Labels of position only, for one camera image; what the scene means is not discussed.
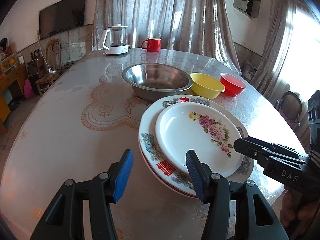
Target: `blue gripper pad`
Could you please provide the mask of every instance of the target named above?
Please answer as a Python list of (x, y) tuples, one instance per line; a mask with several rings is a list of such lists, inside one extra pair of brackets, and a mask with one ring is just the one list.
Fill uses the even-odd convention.
[(186, 164), (196, 195), (203, 202), (205, 198), (204, 189), (206, 185), (209, 185), (209, 177), (194, 150), (187, 151)]
[(125, 186), (129, 179), (129, 175), (133, 165), (133, 152), (132, 150), (125, 150), (118, 165), (120, 171), (115, 180), (115, 190), (113, 192), (113, 199), (116, 202), (123, 196)]

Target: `red bowl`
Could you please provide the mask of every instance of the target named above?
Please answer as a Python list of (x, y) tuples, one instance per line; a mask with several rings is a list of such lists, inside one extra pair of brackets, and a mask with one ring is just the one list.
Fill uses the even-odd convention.
[(225, 86), (225, 94), (236, 97), (241, 94), (247, 86), (238, 78), (227, 73), (220, 73), (220, 82)]

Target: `chair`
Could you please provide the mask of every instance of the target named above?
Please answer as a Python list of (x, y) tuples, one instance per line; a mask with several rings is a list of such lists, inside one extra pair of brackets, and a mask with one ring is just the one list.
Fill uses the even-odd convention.
[(290, 125), (293, 131), (300, 127), (299, 116), (302, 112), (302, 103), (297, 94), (288, 91), (275, 104), (275, 109)]
[(47, 64), (54, 68), (55, 73), (46, 73), (42, 78), (36, 81), (39, 94), (42, 96), (43, 92), (47, 91), (48, 88), (56, 81), (62, 74), (61, 67), (61, 44), (58, 39), (54, 39), (48, 42), (46, 61)]

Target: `window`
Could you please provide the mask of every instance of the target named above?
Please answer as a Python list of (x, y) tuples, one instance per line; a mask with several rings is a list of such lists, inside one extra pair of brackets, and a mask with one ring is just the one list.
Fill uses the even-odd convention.
[(288, 52), (279, 79), (290, 85), (290, 91), (299, 93), (308, 101), (320, 90), (319, 76), (320, 25), (313, 16), (297, 9)]
[(233, 7), (252, 19), (258, 18), (260, 3), (260, 0), (234, 0)]

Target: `flat screen tv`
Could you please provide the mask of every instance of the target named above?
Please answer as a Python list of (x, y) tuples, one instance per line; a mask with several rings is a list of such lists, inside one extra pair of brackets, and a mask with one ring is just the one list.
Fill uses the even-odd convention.
[(84, 25), (85, 0), (62, 0), (39, 12), (40, 38)]

